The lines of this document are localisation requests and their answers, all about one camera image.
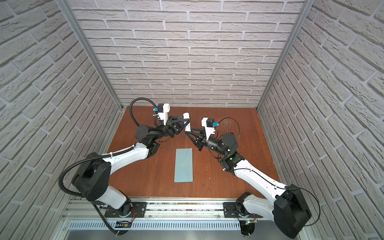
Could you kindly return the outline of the white glue stick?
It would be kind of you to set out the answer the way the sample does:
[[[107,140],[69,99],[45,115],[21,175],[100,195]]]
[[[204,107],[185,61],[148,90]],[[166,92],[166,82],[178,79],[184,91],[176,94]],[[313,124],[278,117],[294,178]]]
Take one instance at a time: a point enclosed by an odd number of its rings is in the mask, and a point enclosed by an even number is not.
[[[185,131],[190,132],[191,131],[190,114],[189,113],[183,113],[183,118],[186,120],[185,121]]]

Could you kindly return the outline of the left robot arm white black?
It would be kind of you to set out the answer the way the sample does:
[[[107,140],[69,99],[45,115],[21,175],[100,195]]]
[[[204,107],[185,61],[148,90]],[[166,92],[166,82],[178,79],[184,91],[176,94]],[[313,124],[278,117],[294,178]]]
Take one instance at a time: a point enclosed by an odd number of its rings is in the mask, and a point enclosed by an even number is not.
[[[160,147],[157,140],[167,136],[173,138],[189,128],[189,113],[171,116],[165,125],[156,128],[140,125],[135,136],[137,143],[106,155],[90,154],[91,160],[80,164],[72,184],[87,201],[94,205],[108,205],[120,217],[126,217],[132,211],[131,200],[109,185],[110,175],[136,161],[155,155]]]

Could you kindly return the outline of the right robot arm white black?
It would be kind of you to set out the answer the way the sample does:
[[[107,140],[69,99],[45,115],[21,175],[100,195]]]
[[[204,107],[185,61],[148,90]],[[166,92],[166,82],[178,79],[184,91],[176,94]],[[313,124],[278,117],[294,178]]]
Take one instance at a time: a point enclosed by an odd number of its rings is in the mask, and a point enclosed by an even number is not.
[[[294,239],[312,217],[302,190],[295,185],[286,186],[255,168],[238,153],[239,145],[233,133],[217,139],[212,131],[197,128],[187,131],[186,135],[199,150],[206,147],[222,156],[219,163],[224,171],[244,180],[263,195],[258,198],[246,193],[238,199],[247,214],[273,221],[284,235]]]

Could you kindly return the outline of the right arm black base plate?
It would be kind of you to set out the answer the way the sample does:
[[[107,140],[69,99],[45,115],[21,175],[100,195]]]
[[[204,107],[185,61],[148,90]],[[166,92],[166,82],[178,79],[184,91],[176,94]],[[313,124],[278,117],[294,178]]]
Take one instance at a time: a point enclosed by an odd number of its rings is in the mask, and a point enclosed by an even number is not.
[[[236,202],[224,202],[223,210],[225,218],[263,218],[259,215],[250,214],[242,204]]]

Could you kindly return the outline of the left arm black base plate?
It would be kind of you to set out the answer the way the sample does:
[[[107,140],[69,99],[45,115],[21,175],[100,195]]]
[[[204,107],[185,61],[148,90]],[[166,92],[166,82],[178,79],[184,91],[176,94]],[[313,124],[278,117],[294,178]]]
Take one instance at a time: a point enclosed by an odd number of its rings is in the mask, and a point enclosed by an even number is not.
[[[106,218],[133,218],[134,212],[136,213],[136,218],[143,218],[146,213],[147,202],[132,202],[131,211],[127,215],[121,215],[119,210],[115,210],[111,207],[107,207],[104,216]]]

